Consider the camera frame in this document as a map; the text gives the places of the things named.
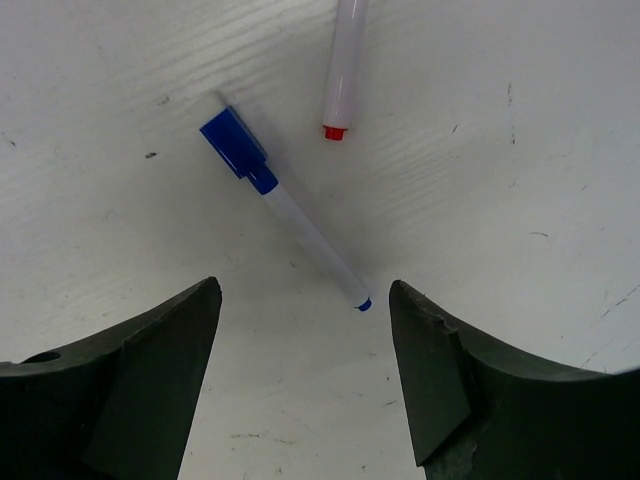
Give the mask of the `white pen red end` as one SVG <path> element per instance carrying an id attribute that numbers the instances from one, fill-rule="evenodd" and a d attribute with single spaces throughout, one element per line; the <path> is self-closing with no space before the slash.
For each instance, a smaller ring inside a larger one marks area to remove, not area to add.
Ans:
<path id="1" fill-rule="evenodd" d="M 327 140 L 341 141 L 355 115 L 358 65 L 368 6 L 367 0 L 338 2 L 322 121 Z"/>

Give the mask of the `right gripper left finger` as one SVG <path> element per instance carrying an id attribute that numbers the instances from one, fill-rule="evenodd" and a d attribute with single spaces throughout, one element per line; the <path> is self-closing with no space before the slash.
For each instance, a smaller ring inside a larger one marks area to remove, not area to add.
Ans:
<path id="1" fill-rule="evenodd" d="M 2 362 L 2 478 L 177 478 L 221 304 L 209 277 L 96 334 Z"/>

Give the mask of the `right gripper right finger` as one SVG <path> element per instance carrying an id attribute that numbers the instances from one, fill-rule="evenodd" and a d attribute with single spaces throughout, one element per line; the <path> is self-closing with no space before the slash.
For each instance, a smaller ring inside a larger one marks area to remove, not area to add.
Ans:
<path id="1" fill-rule="evenodd" d="M 416 464 L 429 479 L 635 479 L 639 373 L 513 347 L 404 281 L 392 337 Z"/>

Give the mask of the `white pen blue end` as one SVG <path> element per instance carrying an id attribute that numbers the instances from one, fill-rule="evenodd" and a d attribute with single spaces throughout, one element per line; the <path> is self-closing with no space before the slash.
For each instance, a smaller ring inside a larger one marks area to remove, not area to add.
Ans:
<path id="1" fill-rule="evenodd" d="M 369 291 L 277 179 L 267 164 L 266 151 L 235 109 L 225 107 L 200 132 L 236 177 L 248 180 L 309 257 L 331 276 L 353 308 L 369 310 Z"/>

